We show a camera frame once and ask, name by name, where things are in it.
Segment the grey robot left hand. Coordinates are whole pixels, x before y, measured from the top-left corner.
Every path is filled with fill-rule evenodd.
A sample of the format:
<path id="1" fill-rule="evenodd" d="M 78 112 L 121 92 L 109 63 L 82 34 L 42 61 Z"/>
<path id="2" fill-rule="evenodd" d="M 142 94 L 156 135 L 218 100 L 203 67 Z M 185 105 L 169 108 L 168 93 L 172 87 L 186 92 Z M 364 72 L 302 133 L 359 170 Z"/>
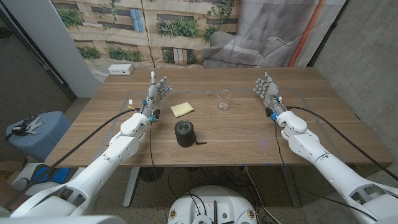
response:
<path id="1" fill-rule="evenodd" d="M 146 102 L 141 109 L 141 114 L 150 117 L 155 110 L 161 107 L 163 99 L 171 89 L 168 77 L 164 76 L 157 81 L 155 71 L 152 70 L 150 73 L 150 86 L 147 91 Z"/>

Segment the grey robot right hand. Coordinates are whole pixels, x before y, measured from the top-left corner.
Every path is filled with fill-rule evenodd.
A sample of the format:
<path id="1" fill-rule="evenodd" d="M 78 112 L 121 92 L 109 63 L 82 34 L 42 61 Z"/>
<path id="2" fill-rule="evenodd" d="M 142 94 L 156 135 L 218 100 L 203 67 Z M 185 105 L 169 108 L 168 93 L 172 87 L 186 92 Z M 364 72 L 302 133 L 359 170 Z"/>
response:
<path id="1" fill-rule="evenodd" d="M 275 117 L 285 112 L 287 109 L 282 105 L 282 97 L 279 95 L 277 85 L 273 79 L 264 73 L 264 78 L 258 78 L 255 82 L 253 91 L 260 97 L 265 107 L 271 111 Z"/>

